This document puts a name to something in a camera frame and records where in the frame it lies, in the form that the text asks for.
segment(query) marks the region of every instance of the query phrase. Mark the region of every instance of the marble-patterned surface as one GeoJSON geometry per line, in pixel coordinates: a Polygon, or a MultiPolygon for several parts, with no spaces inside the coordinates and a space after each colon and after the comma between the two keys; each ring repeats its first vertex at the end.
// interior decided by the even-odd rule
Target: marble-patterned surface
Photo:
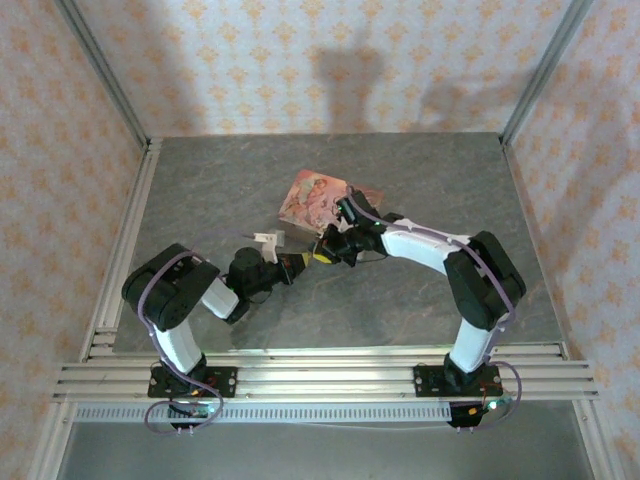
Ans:
{"type": "MultiPolygon", "coordinates": [[[[493,133],[226,136],[166,139],[133,267],[173,242],[226,271],[252,242],[239,233],[277,226],[276,213],[302,168],[385,192],[396,211],[452,233],[497,235],[529,288],[505,342],[561,337],[508,165],[493,133]]],[[[196,307],[190,322],[207,351],[453,343],[460,323],[448,282],[403,259],[351,269],[314,262],[230,327],[196,307]]],[[[123,309],[118,351],[151,349],[123,309]]]]}

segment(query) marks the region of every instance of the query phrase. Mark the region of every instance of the book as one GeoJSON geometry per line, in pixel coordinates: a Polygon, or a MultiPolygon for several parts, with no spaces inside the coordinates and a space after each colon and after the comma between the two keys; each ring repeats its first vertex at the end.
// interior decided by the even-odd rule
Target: book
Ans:
{"type": "MultiPolygon", "coordinates": [[[[354,188],[361,190],[374,208],[380,207],[384,195],[381,191],[354,188]]],[[[336,201],[346,194],[346,181],[301,170],[278,212],[280,224],[288,236],[311,242],[322,235],[329,224],[339,225],[336,201]]]]}

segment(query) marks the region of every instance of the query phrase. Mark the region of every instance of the floral wall pattern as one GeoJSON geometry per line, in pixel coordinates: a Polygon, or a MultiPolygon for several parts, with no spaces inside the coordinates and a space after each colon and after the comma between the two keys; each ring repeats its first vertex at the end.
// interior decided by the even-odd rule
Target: floral wall pattern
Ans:
{"type": "Polygon", "coordinates": [[[181,136],[501,131],[570,2],[78,3],[147,134],[181,136]]]}
{"type": "Polygon", "coordinates": [[[640,10],[595,2],[515,143],[554,303],[640,478],[640,10]]]}
{"type": "Polygon", "coordinates": [[[77,361],[140,151],[53,1],[0,9],[0,478],[77,361]]]}

